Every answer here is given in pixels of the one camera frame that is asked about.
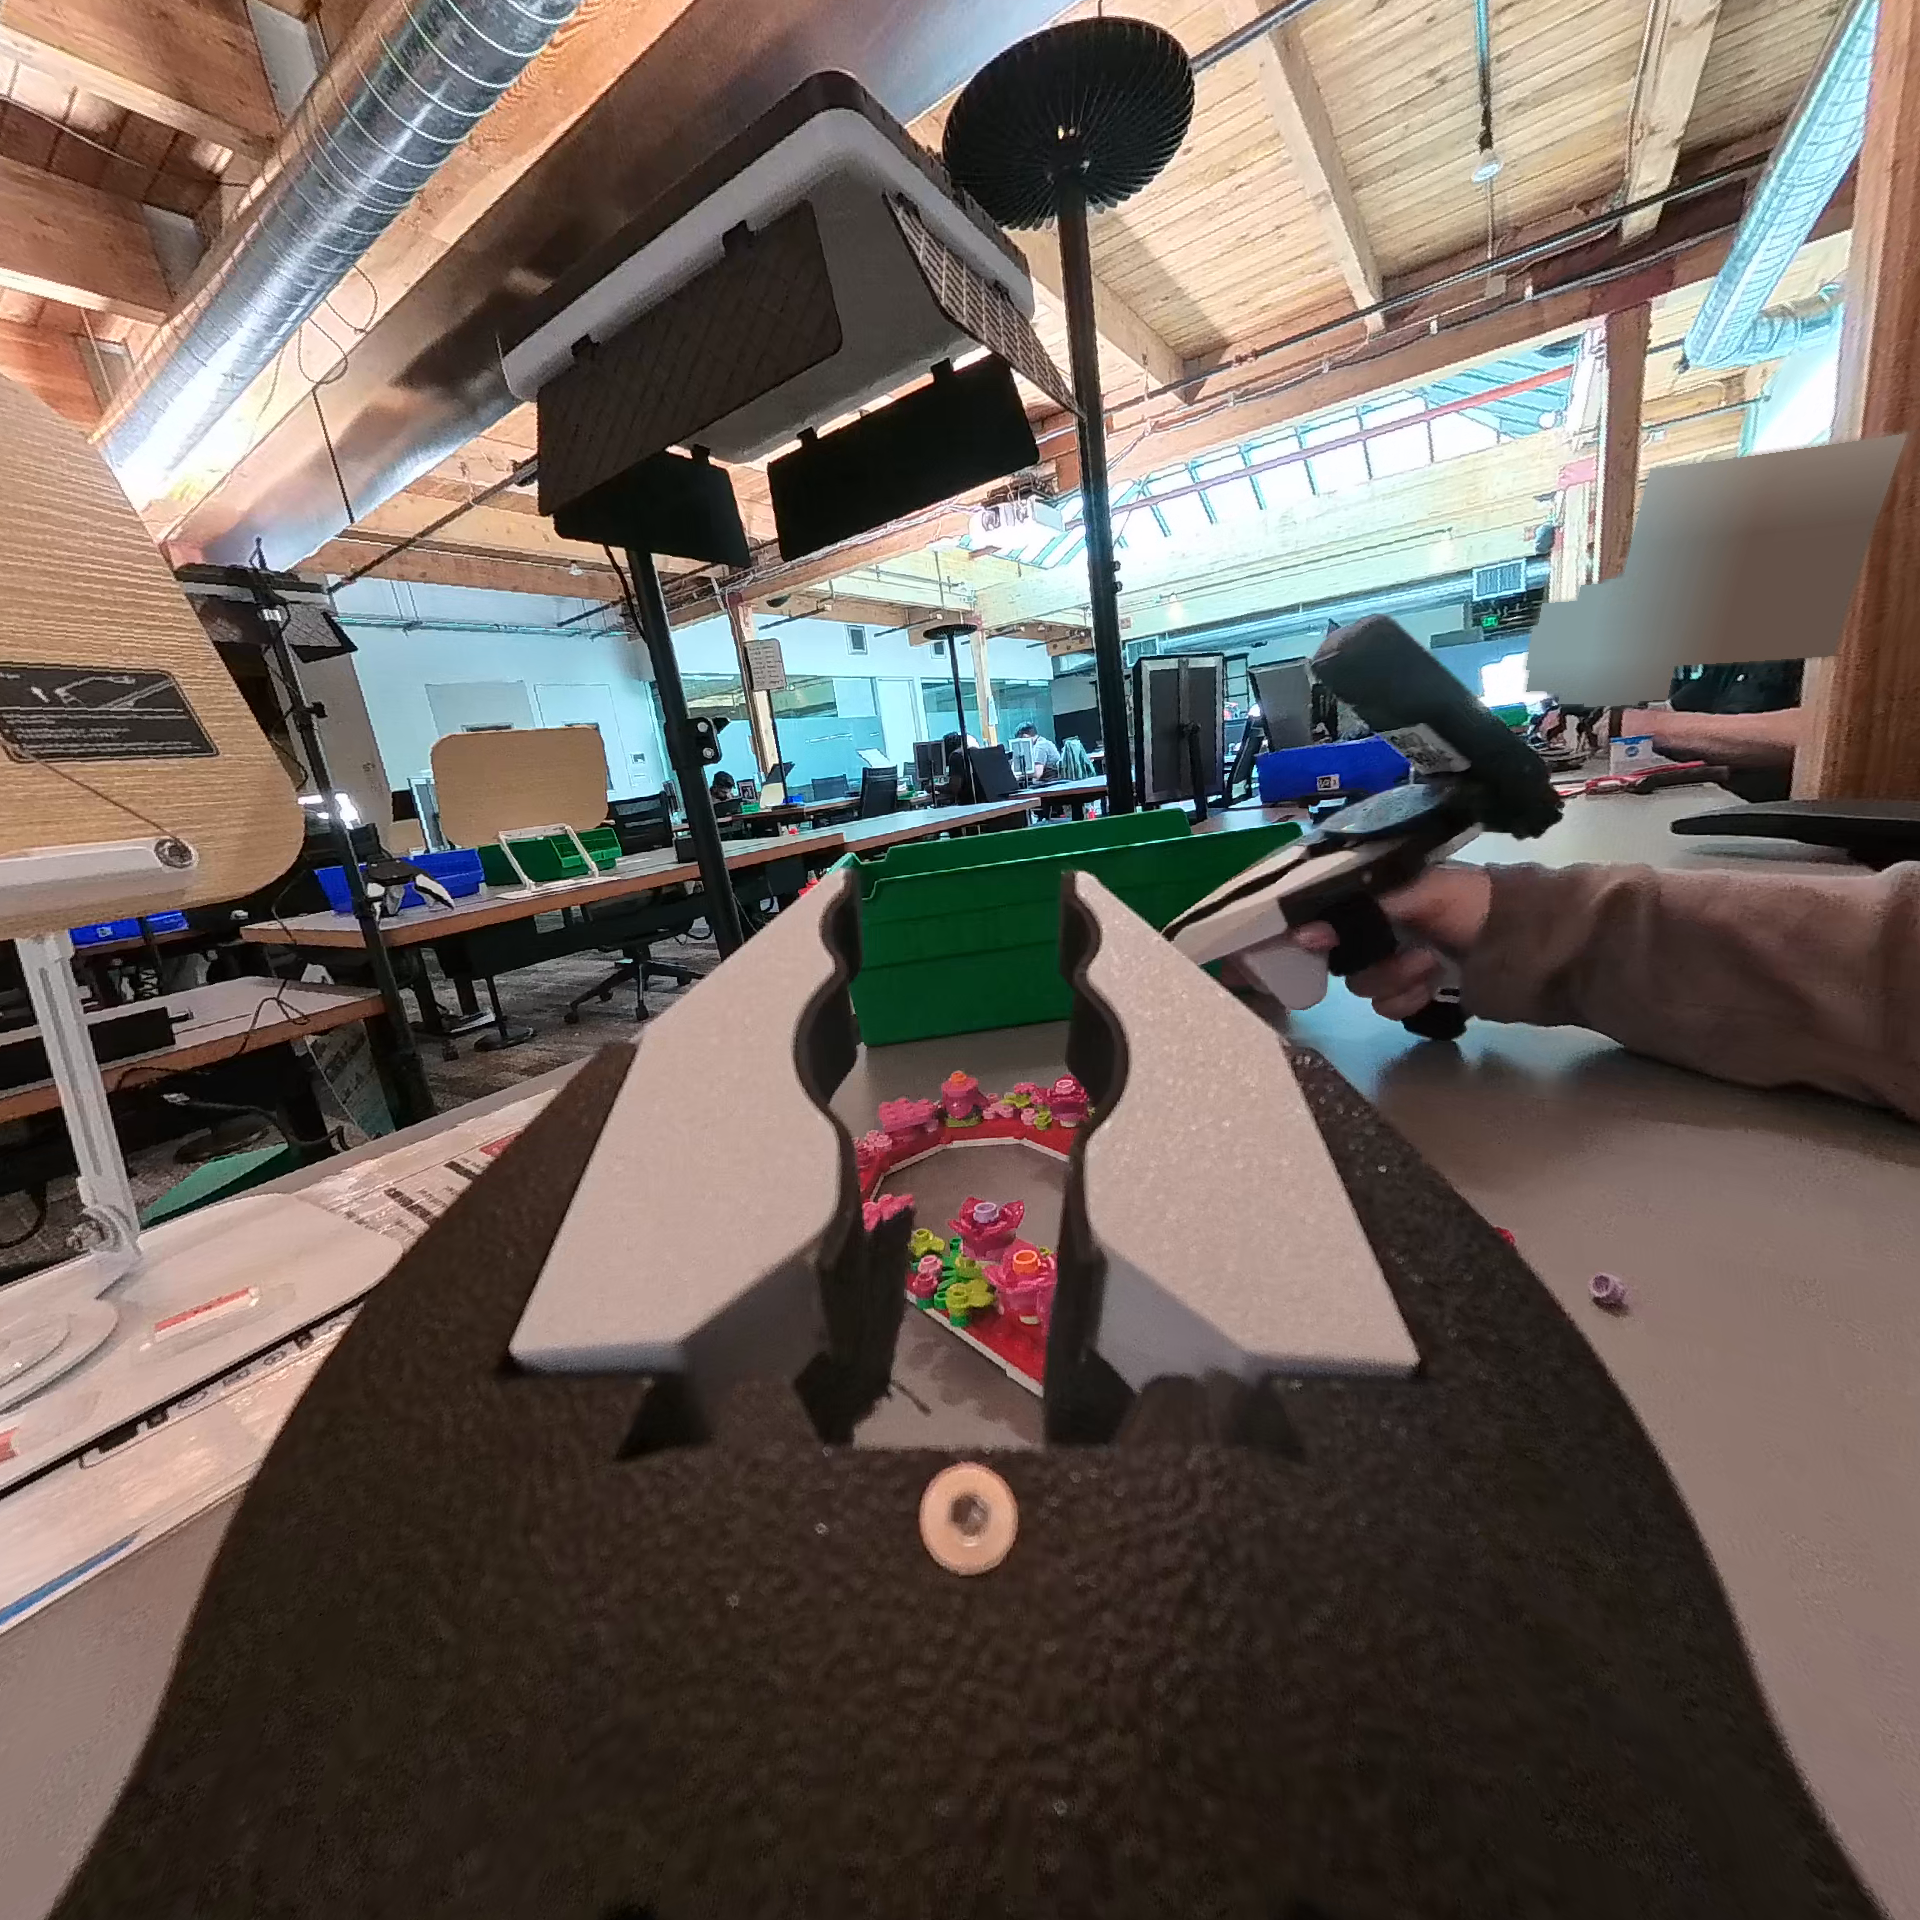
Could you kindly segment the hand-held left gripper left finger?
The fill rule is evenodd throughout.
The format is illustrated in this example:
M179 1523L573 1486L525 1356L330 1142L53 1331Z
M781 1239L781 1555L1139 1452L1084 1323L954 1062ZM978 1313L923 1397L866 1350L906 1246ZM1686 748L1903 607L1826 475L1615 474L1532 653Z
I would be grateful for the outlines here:
M643 1033L511 1333L546 1377L797 1377L859 1229L857 878L822 876Z

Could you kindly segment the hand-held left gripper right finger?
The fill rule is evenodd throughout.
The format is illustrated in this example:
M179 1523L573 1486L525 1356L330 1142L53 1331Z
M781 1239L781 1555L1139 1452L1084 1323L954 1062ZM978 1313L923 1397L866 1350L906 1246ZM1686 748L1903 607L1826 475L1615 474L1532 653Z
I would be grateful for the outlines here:
M1279 1036L1091 874L1063 878L1091 1099L1059 1343L1117 1380L1410 1378L1422 1357Z

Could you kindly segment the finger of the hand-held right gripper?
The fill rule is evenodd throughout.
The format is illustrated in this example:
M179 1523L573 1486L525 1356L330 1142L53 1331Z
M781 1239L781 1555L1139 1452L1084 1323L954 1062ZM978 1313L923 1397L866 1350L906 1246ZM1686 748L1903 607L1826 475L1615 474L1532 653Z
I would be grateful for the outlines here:
M1329 923L1285 927L1260 941L1236 940L1233 951L1220 954L1220 975L1282 1011L1309 1011L1329 996L1335 946L1337 932Z
M1299 836L1187 908L1167 923L1167 940L1193 962L1213 965L1333 923L1358 893L1361 847Z

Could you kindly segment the red lego heart frame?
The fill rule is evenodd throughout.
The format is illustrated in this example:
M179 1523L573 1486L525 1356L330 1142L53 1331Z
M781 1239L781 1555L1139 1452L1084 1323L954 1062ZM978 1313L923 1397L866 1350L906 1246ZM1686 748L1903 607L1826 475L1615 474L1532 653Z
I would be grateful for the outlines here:
M1066 1172L1093 1101L1073 1074L985 1085L954 1069L894 1095L854 1138L866 1225L913 1213L903 1297L933 1325L1043 1393Z

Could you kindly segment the person's right forearm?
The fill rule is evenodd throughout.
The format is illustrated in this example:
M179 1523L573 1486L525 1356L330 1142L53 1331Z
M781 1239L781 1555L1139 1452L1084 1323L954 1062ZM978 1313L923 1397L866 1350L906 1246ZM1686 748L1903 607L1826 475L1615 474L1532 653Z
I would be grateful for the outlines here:
M1478 1019L1582 1027L1747 1087L1918 1117L1918 868L1490 868L1461 958Z

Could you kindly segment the person's right hand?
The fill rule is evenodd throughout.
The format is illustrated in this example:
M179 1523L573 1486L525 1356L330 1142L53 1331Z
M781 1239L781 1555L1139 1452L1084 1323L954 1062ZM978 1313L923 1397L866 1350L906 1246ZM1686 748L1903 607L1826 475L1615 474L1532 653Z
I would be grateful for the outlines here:
M1378 967L1348 974L1348 991L1391 1021L1417 1017L1447 962L1466 958L1492 909L1492 876L1475 865L1443 865L1378 899L1398 946Z

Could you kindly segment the black computer monitor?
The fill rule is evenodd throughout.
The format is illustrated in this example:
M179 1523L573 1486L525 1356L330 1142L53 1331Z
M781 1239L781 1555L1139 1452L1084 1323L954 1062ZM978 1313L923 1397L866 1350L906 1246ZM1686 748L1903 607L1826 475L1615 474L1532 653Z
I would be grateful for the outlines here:
M1143 655L1131 668L1131 772L1143 810L1185 804L1201 826L1225 806L1246 653Z

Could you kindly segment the long wooden office desk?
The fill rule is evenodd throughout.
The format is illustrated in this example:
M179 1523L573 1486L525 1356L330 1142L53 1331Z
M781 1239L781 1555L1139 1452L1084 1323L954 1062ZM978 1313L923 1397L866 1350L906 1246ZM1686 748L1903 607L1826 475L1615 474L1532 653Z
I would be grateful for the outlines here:
M985 828L1027 828L1038 797L895 811L844 830L802 830L722 846L737 905L775 901L787 882L802 886L839 858L881 855ZM497 982L549 958L625 951L622 937L666 937L666 921L703 881L692 860L669 850L625 855L610 870L546 885L487 886L452 903L425 903L378 918L375 932L405 991L415 1001L415 1031L452 1046L493 1028L497 1046L532 1038L508 1021Z

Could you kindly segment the small green bins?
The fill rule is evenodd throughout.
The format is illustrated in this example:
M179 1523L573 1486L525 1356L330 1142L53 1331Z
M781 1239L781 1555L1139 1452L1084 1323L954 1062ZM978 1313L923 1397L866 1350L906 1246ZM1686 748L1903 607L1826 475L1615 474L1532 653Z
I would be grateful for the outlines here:
M485 885L521 889L604 878L622 860L622 846L610 826L583 833L557 826L510 833L502 844L481 846L477 858Z

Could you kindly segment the black flat panel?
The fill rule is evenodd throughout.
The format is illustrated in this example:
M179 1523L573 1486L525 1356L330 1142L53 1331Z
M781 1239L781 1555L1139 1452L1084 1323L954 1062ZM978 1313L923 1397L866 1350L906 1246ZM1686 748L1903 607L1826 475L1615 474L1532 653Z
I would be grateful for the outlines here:
M1668 833L1836 850L1875 874L1918 862L1915 799L1778 799L1689 813Z

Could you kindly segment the row of blue bins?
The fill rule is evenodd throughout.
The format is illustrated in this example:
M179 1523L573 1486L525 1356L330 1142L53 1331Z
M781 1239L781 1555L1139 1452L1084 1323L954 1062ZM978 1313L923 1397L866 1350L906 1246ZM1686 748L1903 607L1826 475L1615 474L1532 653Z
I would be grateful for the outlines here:
M471 847L381 855L359 865L359 882L372 909L393 918L418 908L451 909L477 897L485 866Z

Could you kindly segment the black light stand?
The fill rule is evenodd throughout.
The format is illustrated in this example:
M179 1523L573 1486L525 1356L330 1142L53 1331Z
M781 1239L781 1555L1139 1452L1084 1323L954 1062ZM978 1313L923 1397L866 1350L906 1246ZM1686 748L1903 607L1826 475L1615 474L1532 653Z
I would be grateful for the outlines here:
M732 958L732 954L743 946L745 932L738 917L724 844L710 804L702 737L689 713L682 665L675 650L675 635L667 625L666 596L653 557L629 547L627 575L631 580L631 598L641 635L657 677L663 742L675 766L689 836L702 876L707 918L719 958Z

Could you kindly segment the black round floor lamp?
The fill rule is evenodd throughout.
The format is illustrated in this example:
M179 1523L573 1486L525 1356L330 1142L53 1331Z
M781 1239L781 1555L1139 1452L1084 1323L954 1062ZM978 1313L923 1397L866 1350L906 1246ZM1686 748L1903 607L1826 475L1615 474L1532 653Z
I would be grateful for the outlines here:
M1059 239L1110 817L1135 811L1139 797L1087 226L1171 164L1191 119L1193 70L1182 43L1154 22L1093 15L1022 39L982 66L945 131L945 167L971 201L1001 229L1046 226Z

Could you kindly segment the overhead studio light panel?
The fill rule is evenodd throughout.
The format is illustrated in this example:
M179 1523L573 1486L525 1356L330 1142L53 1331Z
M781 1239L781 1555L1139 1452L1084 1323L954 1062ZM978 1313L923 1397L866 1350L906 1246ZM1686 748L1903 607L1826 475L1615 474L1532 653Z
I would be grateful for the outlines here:
M1039 458L1076 414L1022 249L851 75L794 86L525 311L501 354L562 539L743 569L732 470L781 559Z

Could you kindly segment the silver ventilation duct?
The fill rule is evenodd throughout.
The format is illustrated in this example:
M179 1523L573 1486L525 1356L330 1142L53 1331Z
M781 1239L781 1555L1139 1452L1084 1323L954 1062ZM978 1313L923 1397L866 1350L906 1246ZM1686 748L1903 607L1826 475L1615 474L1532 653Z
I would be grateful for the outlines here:
M1878 22L1881 3L1857 3L1843 14L1686 330L1686 371L1753 369L1838 340L1838 284L1793 303L1773 298L1866 143Z
M577 3L369 4L93 441L141 507L434 180Z

